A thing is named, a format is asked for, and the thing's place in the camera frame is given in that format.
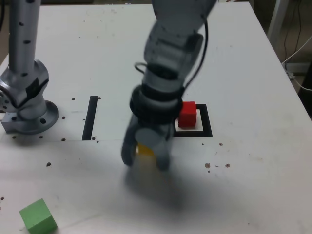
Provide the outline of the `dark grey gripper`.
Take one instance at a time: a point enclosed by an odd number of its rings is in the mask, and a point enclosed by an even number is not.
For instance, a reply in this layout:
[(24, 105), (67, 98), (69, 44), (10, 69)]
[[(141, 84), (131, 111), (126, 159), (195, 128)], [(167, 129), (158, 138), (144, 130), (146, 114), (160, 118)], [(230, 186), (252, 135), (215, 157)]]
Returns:
[(137, 142), (149, 148), (155, 158), (156, 166), (166, 171), (170, 166), (170, 144), (174, 135), (174, 125), (147, 123), (133, 116), (126, 129), (121, 147), (121, 158), (125, 165), (132, 166), (136, 154)]

